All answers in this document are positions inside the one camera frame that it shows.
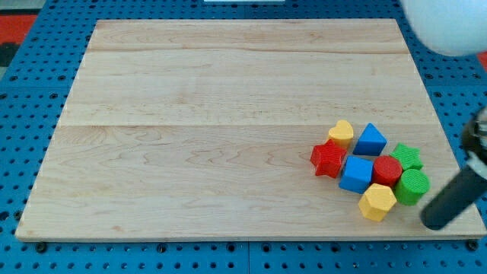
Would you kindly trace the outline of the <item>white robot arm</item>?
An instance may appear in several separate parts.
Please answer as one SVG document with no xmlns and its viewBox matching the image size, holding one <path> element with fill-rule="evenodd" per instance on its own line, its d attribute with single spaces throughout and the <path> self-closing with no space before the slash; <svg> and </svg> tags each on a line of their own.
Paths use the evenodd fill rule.
<svg viewBox="0 0 487 274">
<path fill-rule="evenodd" d="M 445 56 L 486 51 L 486 0 L 401 0 L 413 33 Z"/>
</svg>

